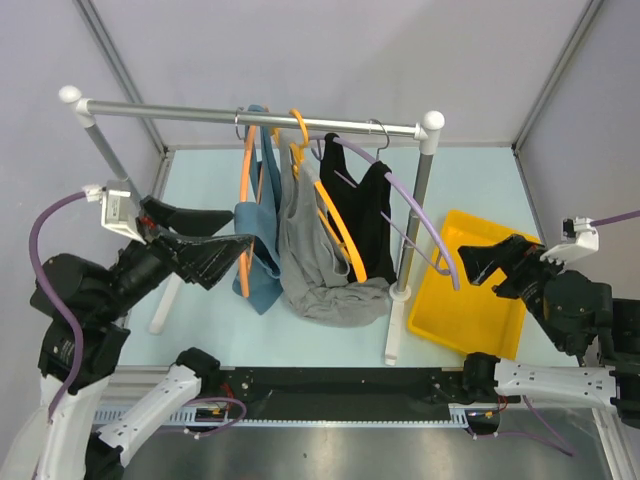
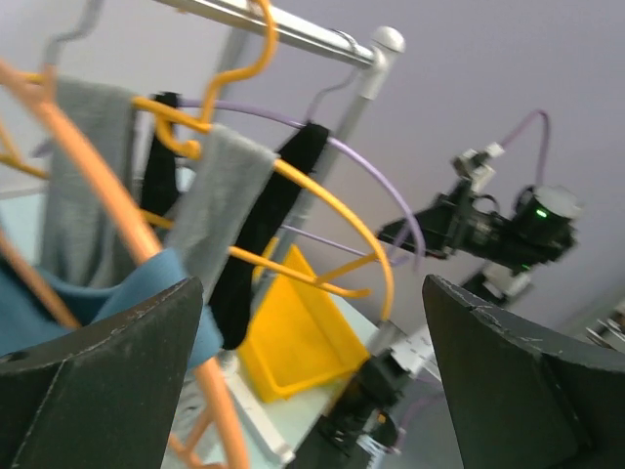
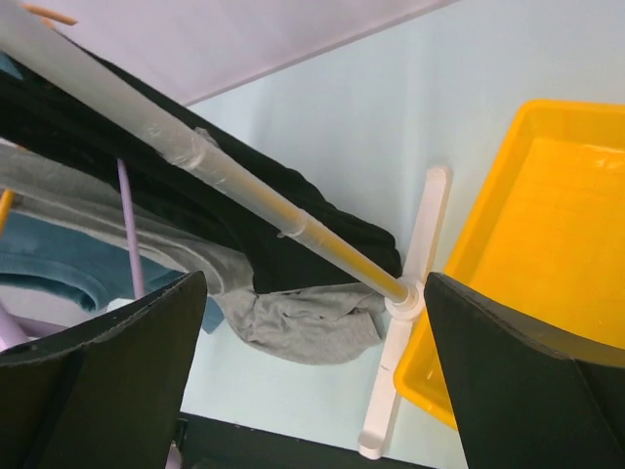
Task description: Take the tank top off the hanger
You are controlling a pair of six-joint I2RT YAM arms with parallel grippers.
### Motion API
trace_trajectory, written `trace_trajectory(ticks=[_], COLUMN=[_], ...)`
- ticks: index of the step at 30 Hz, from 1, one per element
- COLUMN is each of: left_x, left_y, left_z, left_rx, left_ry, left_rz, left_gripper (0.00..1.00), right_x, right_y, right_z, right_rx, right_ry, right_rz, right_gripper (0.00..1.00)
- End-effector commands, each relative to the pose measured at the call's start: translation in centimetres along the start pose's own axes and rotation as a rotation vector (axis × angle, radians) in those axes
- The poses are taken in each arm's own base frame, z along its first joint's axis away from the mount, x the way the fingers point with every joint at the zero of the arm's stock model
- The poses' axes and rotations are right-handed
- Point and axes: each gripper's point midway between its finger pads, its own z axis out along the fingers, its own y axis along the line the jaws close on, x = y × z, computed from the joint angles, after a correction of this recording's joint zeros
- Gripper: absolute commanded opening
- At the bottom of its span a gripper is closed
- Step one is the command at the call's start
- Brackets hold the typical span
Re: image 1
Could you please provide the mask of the black tank top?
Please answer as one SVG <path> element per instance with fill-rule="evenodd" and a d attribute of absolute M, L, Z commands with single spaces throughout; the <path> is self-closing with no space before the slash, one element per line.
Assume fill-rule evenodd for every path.
<path fill-rule="evenodd" d="M 344 221 L 369 278 L 388 284 L 397 280 L 390 249 L 391 184 L 385 178 L 390 169 L 381 161 L 369 165 L 362 179 L 347 170 L 344 148 L 338 135 L 324 137 L 320 179 Z"/>

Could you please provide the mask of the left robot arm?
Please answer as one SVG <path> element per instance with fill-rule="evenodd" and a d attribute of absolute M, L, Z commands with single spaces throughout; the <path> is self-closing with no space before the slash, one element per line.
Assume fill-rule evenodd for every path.
<path fill-rule="evenodd" d="M 226 235 L 228 210 L 177 208 L 144 198 L 133 217 L 133 240 L 104 267 L 72 254 L 39 255 L 44 210 L 29 234 L 36 277 L 31 306 L 47 316 L 38 359 L 46 408 L 38 479 L 119 479 L 140 447 L 181 407 L 211 404 L 218 431 L 242 421 L 247 406 L 233 396 L 219 361 L 198 348 L 182 351 L 164 379 L 124 416 L 102 428 L 93 420 L 130 332 L 120 320 L 166 278 L 214 287 L 251 243 Z"/>

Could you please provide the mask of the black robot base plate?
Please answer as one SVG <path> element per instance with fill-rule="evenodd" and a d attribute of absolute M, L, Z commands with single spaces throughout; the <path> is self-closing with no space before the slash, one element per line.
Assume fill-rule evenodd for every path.
<path fill-rule="evenodd" d="M 496 404 L 489 390 L 467 389 L 460 370 L 440 368 L 220 369 L 221 393 L 231 393 L 249 412 L 286 417 L 345 415 L 348 419 L 386 415 L 416 418 L 439 405 Z"/>

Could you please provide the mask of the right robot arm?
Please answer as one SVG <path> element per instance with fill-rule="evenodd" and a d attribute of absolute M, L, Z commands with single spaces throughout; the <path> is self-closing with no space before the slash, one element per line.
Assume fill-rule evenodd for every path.
<path fill-rule="evenodd" d="M 497 270 L 499 298 L 521 301 L 561 353 L 582 358 L 598 347 L 595 367 L 536 367 L 476 352 L 464 361 L 463 393 L 546 397 L 582 402 L 639 425 L 639 303 L 614 297 L 610 285 L 589 280 L 569 264 L 597 251 L 583 235 L 552 248 L 513 234 L 492 246 L 461 246 L 467 280 L 482 285 Z"/>

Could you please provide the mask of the grey tank top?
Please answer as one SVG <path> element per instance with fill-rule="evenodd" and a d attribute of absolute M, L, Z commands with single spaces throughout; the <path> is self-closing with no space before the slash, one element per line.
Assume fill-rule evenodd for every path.
<path fill-rule="evenodd" d="M 389 283 L 382 278 L 351 282 L 351 265 L 325 228 L 314 169 L 294 172 L 294 137 L 279 133 L 282 196 L 278 212 L 281 285 L 291 308 L 319 324 L 364 327 L 387 310 Z"/>

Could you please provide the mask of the purple plastic hanger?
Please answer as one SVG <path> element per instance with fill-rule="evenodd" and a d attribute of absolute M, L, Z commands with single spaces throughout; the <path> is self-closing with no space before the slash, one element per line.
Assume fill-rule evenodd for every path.
<path fill-rule="evenodd" d="M 381 135 L 385 139 L 385 145 L 379 147 L 377 149 L 378 151 L 382 151 L 389 146 L 390 140 L 393 137 L 410 138 L 418 143 L 419 162 L 414 190 L 408 192 L 394 174 L 388 173 L 386 175 L 388 183 L 409 206 L 408 223 L 406 229 L 401 232 L 403 243 L 398 273 L 401 290 L 405 289 L 406 283 L 408 282 L 411 257 L 419 250 L 416 246 L 419 227 L 424 227 L 428 231 L 431 239 L 439 249 L 440 257 L 444 259 L 446 263 L 446 266 L 441 268 L 439 263 L 435 261 L 431 264 L 432 268 L 439 274 L 448 276 L 454 290 L 458 291 L 461 286 L 460 275 L 452 254 L 423 209 L 431 166 L 444 125 L 445 118 L 441 112 L 429 111 L 424 114 L 422 119 L 415 125 L 384 124 L 376 119 L 369 119 L 364 122 L 327 121 L 323 129 L 317 129 L 315 133 L 310 136 L 312 141 L 319 143 L 324 139 L 323 134 L 325 132 Z"/>

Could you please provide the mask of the orange plastic hanger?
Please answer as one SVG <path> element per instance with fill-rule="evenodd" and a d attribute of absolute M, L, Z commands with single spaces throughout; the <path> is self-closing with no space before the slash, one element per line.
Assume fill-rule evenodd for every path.
<path fill-rule="evenodd" d="M 301 165 L 305 161 L 304 151 L 310 143 L 310 135 L 300 112 L 292 108 L 289 110 L 289 114 L 296 120 L 302 133 L 301 143 L 290 142 L 288 145 L 292 155 L 292 174 L 295 179 L 298 179 Z M 314 198 L 320 198 L 322 201 L 322 206 L 316 206 L 318 218 L 321 220 L 325 230 L 329 233 L 343 257 L 351 264 L 351 271 L 354 273 L 356 281 L 358 283 L 364 283 L 368 279 L 366 268 L 349 229 L 322 182 L 315 180 L 312 184 L 315 190 Z"/>

